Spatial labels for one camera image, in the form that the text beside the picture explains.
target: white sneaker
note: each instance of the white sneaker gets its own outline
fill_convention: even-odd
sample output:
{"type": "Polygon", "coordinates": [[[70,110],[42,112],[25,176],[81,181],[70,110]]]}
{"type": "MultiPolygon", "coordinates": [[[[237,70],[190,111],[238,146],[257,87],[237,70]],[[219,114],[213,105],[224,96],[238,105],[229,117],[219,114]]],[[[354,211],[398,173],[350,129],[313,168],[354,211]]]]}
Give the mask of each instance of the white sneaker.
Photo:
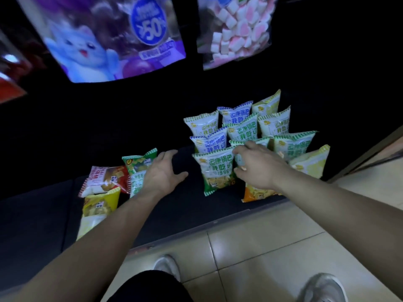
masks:
{"type": "Polygon", "coordinates": [[[348,299],[339,279],[328,273],[318,273],[305,284],[297,302],[348,302],[348,299]]]}
{"type": "Polygon", "coordinates": [[[174,258],[168,254],[163,255],[162,257],[157,259],[157,261],[154,263],[153,270],[164,271],[170,275],[173,275],[178,282],[181,281],[181,274],[179,273],[179,267],[176,264],[174,258]]]}

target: forearm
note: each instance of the forearm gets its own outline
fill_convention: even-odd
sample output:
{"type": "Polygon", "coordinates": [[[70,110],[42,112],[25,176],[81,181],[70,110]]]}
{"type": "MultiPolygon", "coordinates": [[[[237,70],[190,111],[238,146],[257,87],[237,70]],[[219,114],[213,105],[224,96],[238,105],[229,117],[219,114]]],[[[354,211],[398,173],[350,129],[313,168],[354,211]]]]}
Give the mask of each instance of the forearm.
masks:
{"type": "Polygon", "coordinates": [[[292,171],[278,190],[403,298],[403,211],[292,171]]]}
{"type": "Polygon", "coordinates": [[[16,301],[93,301],[113,280],[159,197],[131,198],[40,271],[16,301]]]}

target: blue cartoon cat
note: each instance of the blue cartoon cat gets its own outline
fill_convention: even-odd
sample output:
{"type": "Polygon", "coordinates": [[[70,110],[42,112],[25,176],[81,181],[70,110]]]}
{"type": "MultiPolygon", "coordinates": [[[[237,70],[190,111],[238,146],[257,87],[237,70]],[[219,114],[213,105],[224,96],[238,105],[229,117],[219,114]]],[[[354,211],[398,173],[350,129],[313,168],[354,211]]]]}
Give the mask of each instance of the blue cartoon cat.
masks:
{"type": "Polygon", "coordinates": [[[50,22],[56,39],[44,42],[54,58],[67,68],[72,82],[114,81],[119,69],[119,56],[115,50],[105,50],[88,26],[78,29],[50,22]]]}

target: right hand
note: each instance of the right hand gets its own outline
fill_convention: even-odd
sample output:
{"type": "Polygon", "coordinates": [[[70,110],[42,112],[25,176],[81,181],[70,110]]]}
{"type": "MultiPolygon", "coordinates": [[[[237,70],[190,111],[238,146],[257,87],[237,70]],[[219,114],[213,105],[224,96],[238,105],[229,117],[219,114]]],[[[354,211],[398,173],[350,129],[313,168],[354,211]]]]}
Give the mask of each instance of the right hand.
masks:
{"type": "Polygon", "coordinates": [[[259,189],[279,190],[279,183],[295,172],[278,154],[254,141],[247,141],[232,152],[240,154],[245,162],[246,170],[234,168],[238,178],[259,189]]]}

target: red snack bag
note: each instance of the red snack bag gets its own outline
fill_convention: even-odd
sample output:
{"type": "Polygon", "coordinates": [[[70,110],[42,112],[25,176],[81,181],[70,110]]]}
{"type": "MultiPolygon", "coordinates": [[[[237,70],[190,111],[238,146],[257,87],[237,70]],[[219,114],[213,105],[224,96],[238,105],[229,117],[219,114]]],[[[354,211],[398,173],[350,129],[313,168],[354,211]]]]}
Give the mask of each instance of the red snack bag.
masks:
{"type": "Polygon", "coordinates": [[[128,179],[128,171],[125,166],[93,166],[78,197],[84,198],[88,195],[107,193],[118,186],[122,193],[130,194],[131,182],[128,179]]]}

